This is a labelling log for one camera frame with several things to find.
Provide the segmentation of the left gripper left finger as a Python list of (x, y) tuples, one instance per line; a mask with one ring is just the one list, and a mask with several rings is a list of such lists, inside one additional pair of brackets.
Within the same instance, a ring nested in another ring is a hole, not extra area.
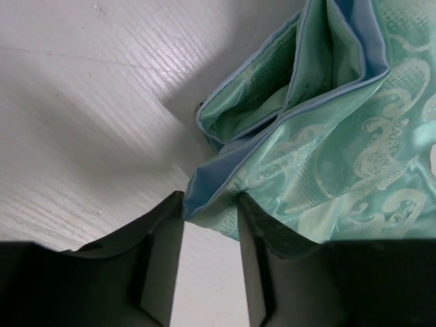
[(2, 326), (168, 326), (183, 193), (78, 250), (1, 243)]

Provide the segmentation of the green patterned cloth napkin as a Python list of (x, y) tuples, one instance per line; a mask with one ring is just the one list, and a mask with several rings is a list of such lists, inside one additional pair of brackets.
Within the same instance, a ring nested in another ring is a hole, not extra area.
[(434, 238), (435, 2), (308, 1), (200, 106), (184, 219), (248, 193), (306, 238)]

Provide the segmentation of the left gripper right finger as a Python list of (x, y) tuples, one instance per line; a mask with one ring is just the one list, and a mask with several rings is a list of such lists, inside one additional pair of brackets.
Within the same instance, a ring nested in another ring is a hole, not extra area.
[(434, 326), (435, 241), (318, 244), (238, 197), (252, 326)]

